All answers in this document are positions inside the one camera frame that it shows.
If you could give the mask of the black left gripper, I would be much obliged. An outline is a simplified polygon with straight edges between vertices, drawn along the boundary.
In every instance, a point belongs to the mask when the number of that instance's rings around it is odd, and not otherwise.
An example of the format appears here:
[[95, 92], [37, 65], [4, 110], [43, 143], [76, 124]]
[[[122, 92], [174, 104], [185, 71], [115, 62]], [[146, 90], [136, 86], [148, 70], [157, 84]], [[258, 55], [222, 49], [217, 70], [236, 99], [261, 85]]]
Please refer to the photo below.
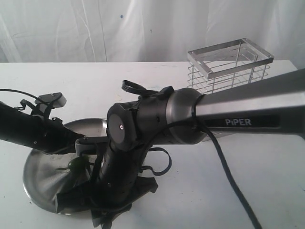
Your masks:
[[36, 132], [30, 147], [47, 155], [75, 153], [75, 142], [83, 137], [83, 134], [68, 129], [58, 118], [55, 118], [48, 120], [39, 133]]

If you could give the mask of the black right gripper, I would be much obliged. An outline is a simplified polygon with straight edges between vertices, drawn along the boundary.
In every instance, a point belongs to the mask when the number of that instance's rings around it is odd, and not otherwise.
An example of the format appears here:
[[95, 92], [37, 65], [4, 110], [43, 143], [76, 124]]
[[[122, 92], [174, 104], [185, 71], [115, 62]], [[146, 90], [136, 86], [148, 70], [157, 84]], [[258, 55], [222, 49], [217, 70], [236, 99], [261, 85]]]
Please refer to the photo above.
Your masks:
[[94, 228], [110, 229], [113, 221], [131, 209], [132, 203], [145, 194], [155, 193], [158, 185], [153, 177], [138, 174], [151, 167], [143, 167], [147, 153], [157, 148], [141, 145], [122, 151], [108, 145], [97, 178], [69, 191], [56, 194], [57, 207], [90, 207]]

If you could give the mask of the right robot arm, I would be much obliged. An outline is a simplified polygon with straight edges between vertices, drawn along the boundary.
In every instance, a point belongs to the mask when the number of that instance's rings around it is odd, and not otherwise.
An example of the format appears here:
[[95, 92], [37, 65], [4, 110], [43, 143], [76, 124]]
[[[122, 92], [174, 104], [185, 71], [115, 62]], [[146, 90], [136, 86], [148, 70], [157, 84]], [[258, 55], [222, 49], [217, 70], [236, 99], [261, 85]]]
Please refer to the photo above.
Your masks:
[[254, 211], [235, 182], [214, 132], [305, 135], [305, 72], [297, 70], [213, 94], [172, 87], [151, 91], [123, 81], [122, 89], [137, 101], [115, 103], [107, 113], [107, 136], [79, 139], [76, 151], [97, 154], [91, 177], [56, 195], [57, 212], [90, 210], [95, 227], [109, 229], [132, 203], [156, 192], [151, 170], [143, 164], [148, 152], [163, 145], [193, 145], [208, 136], [227, 179], [254, 228], [261, 228]]

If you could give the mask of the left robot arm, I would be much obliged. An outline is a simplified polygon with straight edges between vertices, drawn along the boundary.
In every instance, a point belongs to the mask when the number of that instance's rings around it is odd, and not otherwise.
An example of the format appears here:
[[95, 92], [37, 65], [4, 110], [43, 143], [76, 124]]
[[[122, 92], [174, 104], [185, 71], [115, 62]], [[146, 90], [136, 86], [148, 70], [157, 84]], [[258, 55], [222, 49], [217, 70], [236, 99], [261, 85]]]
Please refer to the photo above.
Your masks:
[[59, 119], [43, 120], [0, 104], [0, 139], [40, 150], [46, 154], [65, 154], [74, 150], [84, 135], [65, 127]]

